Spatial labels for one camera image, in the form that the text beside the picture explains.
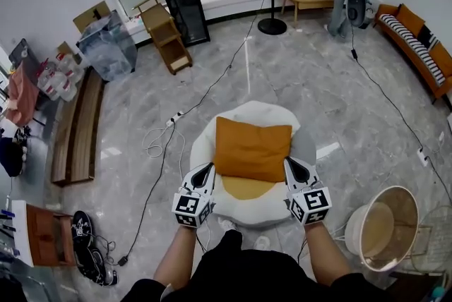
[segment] electrical outlet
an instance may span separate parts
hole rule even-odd
[[[419,158],[424,167],[426,167],[429,164],[422,149],[417,150],[417,157]]]
[[[184,116],[184,112],[179,111],[176,115],[174,115],[172,118],[169,118],[169,120],[167,121],[167,127],[169,128],[172,125],[172,120],[174,120],[174,123],[176,123],[181,117]]]

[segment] black mini fridge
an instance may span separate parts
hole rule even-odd
[[[185,46],[210,41],[201,0],[166,0]]]

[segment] wooden coffee table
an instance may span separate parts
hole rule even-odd
[[[281,14],[284,14],[285,2],[282,3]],[[295,5],[294,26],[297,26],[298,10],[307,10],[310,8],[333,8],[334,0],[290,0]]]

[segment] pink cloth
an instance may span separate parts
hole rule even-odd
[[[35,113],[39,90],[34,86],[23,70],[23,63],[13,75],[9,76],[8,96],[17,101],[17,110],[6,110],[6,118],[17,126],[27,125]]]

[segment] plastic bag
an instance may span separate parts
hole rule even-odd
[[[77,46],[103,80],[112,81],[135,69],[138,52],[116,11],[91,23]]]

